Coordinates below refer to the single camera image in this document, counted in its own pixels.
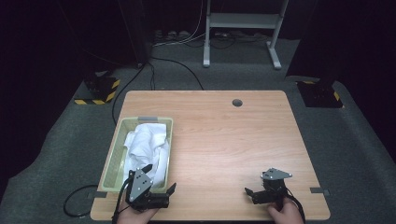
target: white cloth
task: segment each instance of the white cloth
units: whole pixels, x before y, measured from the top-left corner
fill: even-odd
[[[136,171],[152,164],[147,173],[153,181],[152,188],[160,187],[165,180],[169,157],[169,144],[166,140],[166,125],[161,123],[144,123],[128,132],[124,145],[128,148],[123,181],[128,178],[130,170]]]

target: hand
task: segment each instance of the hand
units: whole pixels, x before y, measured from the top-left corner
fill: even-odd
[[[267,210],[276,224],[304,224],[297,205],[289,198],[283,199],[283,208],[278,211],[275,203],[268,204]]]
[[[120,203],[120,210],[127,206],[128,204],[125,202],[124,197],[122,197]],[[154,217],[154,215],[158,212],[158,210],[160,209],[156,208],[149,209],[144,212],[139,212],[131,207],[128,207],[119,214],[117,224],[147,224],[151,220],[151,218]]]

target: metal stand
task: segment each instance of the metal stand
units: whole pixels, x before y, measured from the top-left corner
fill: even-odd
[[[286,8],[289,0],[283,0],[279,14],[240,14],[240,13],[211,13],[210,2],[207,0],[206,28],[204,45],[204,67],[210,66],[210,28],[211,27],[230,27],[230,28],[258,28],[274,29],[272,40],[267,42],[267,48],[275,69],[281,69],[280,61],[275,51],[277,36],[285,17]]]

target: black curtain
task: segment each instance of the black curtain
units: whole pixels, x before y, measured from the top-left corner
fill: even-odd
[[[396,20],[392,13],[389,0],[318,0],[287,76],[336,76],[395,160]]]

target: wooden table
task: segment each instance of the wooden table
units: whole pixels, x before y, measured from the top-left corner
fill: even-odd
[[[174,120],[168,185],[177,188],[152,220],[269,220],[244,188],[263,190],[271,167],[293,174],[285,183],[307,220],[330,217],[323,194],[311,192],[318,179],[283,91],[129,91],[120,119],[139,116]],[[92,219],[110,220],[117,196],[95,198]]]

